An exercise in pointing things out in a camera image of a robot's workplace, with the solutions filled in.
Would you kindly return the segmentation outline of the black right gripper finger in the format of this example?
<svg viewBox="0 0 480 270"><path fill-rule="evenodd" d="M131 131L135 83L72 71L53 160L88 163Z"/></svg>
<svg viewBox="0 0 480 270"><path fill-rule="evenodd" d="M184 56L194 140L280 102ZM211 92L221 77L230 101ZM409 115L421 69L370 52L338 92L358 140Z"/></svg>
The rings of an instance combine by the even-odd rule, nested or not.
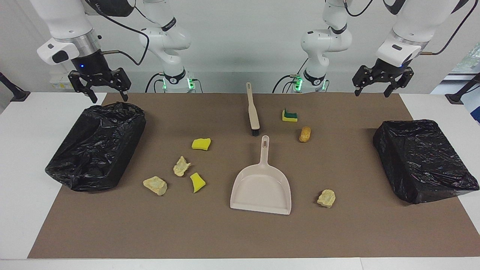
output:
<svg viewBox="0 0 480 270"><path fill-rule="evenodd" d="M127 102L131 81L122 67L110 71L110 78L107 80L107 83L109 87L120 93L124 102Z"/></svg>
<svg viewBox="0 0 480 270"><path fill-rule="evenodd" d="M89 97L91 102L97 103L97 96L94 91L91 90L91 84L87 83L86 85L83 85L79 72L70 72L68 78L75 92L82 93Z"/></svg>

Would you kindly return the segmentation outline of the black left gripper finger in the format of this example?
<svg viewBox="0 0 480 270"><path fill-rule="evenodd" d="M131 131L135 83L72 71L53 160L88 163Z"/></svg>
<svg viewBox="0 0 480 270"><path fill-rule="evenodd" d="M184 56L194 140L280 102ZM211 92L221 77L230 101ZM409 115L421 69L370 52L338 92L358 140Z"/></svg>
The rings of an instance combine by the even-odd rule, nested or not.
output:
<svg viewBox="0 0 480 270"><path fill-rule="evenodd" d="M388 81L390 83L384 91L384 96L388 98L394 90L399 88L405 88L413 77L414 72L411 67L407 67L402 73L398 80L395 80L394 75L388 76Z"/></svg>
<svg viewBox="0 0 480 270"><path fill-rule="evenodd" d="M373 68L361 66L353 76L352 83L355 86L354 94L358 97L365 87L374 83Z"/></svg>

